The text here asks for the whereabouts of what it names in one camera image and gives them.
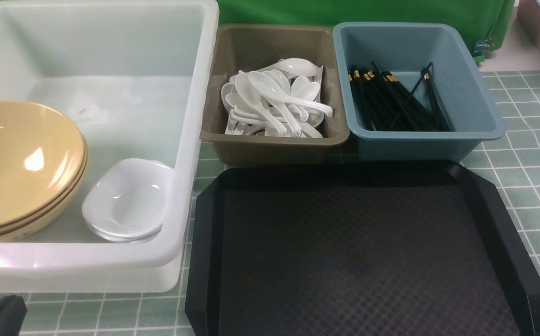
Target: black tray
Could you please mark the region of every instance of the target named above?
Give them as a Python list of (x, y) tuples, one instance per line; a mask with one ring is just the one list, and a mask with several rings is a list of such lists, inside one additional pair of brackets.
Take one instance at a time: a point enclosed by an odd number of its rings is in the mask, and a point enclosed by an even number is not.
[(197, 198), (196, 336), (540, 335), (495, 186), (451, 162), (234, 168)]

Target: green tiled floor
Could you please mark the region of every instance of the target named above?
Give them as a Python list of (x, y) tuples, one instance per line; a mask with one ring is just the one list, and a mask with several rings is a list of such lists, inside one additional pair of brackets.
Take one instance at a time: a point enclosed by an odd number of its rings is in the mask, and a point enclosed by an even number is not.
[[(540, 272), (540, 71), (484, 73), (508, 124), (507, 135), (485, 143), (464, 165), (500, 191)], [(347, 143), (329, 162), (355, 162)], [(202, 144), (193, 200), (226, 166)], [(186, 233), (180, 283), (162, 294), (24, 294), (24, 336), (193, 336), (184, 311), (193, 211)]]

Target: tan bowl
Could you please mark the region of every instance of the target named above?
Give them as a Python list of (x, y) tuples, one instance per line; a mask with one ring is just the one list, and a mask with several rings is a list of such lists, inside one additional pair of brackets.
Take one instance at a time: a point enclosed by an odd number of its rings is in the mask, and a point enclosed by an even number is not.
[(86, 167), (88, 162), (89, 158), (86, 157), (84, 170), (82, 170), (81, 174), (77, 175), (77, 183), (72, 188), (64, 192), (65, 196), (60, 197), (59, 201), (52, 204), (48, 210), (44, 210), (43, 212), (40, 212), (39, 215), (31, 217), (31, 220), (24, 221), (22, 225), (17, 226), (12, 230), (6, 228), (7, 230), (0, 231), (0, 242), (10, 242), (12, 240), (29, 236), (29, 234), (34, 234), (35, 232), (43, 230), (55, 219), (57, 219), (57, 217), (63, 213), (64, 209), (69, 206), (75, 196), (77, 196), (77, 192), (80, 189), (81, 183), (86, 175)]
[(84, 152), (81, 132), (62, 113), (0, 101), (0, 227), (57, 198), (77, 176)]
[(35, 223), (35, 221), (39, 220), (40, 218), (44, 217), (48, 213), (52, 212), (52, 210), (57, 209), (61, 204), (64, 204), (64, 202), (69, 202), (70, 200), (72, 200), (74, 196), (73, 191), (77, 190), (81, 186), (81, 182), (83, 181), (88, 162), (89, 162), (89, 155), (88, 155), (88, 151), (86, 150), (83, 164), (79, 170), (79, 173), (77, 174), (77, 176), (75, 176), (75, 178), (71, 182), (71, 185), (67, 189), (65, 189), (62, 194), (57, 196), (55, 200), (53, 200), (52, 202), (44, 206), (44, 208), (41, 208), (38, 211), (35, 211), (34, 213), (31, 213), (31, 215), (28, 215), (27, 217), (23, 217), (23, 219), (14, 221), (13, 223), (6, 225), (4, 227), (0, 227), (0, 236), (4, 234), (8, 234), (10, 232), (14, 232), (16, 230), (20, 230), (27, 225), (31, 225), (32, 223)]

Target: grout line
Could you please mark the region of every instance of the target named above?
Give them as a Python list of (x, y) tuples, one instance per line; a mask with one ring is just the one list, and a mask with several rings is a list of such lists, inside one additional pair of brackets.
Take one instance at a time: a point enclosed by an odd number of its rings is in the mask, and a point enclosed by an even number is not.
[(62, 319), (63, 317), (63, 314), (64, 314), (64, 308), (67, 306), (67, 300), (69, 299), (69, 293), (67, 293), (65, 296), (64, 296), (64, 302), (63, 302), (63, 306), (62, 308), (60, 309), (60, 315), (58, 315), (58, 321), (56, 322), (56, 329), (54, 330), (54, 336), (57, 336), (58, 335), (58, 330), (60, 328), (60, 320)]

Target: blue bin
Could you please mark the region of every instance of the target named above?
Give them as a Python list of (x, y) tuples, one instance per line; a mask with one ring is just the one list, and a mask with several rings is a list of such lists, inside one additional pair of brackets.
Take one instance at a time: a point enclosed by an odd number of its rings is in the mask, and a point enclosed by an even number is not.
[[(459, 162), (484, 140), (504, 136), (506, 123), (488, 85), (458, 32), (447, 25), (349, 22), (334, 28), (334, 44), (347, 123), (364, 161), (451, 160)], [(389, 70), (411, 90), (421, 70), (434, 63), (432, 78), (452, 132), (377, 132), (362, 124), (351, 94), (352, 66)], [(429, 106), (425, 85), (415, 97)]]

